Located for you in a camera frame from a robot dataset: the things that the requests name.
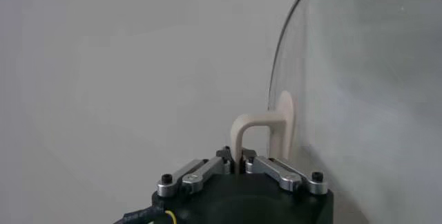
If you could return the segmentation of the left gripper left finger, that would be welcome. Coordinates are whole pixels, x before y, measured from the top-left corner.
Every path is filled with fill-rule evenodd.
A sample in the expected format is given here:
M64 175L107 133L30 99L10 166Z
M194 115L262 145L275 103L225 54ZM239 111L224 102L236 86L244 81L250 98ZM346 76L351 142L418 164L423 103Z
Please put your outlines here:
M172 174L163 174L157 182L157 194L174 197L181 188L190 194L198 193L213 175L231 173L231 150L228 146L217 150L211 159L194 159Z

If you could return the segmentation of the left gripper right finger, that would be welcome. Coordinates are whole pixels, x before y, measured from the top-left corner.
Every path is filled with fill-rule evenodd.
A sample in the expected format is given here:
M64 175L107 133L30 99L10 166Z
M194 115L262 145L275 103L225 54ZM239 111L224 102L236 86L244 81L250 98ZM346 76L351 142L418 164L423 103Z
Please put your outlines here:
M308 176L290 166L285 159L258 156L251 149L242 150L242 160L247 174L265 174L285 191L297 192L303 189L313 195L325 195L328 192L328 184L320 171L314 171Z

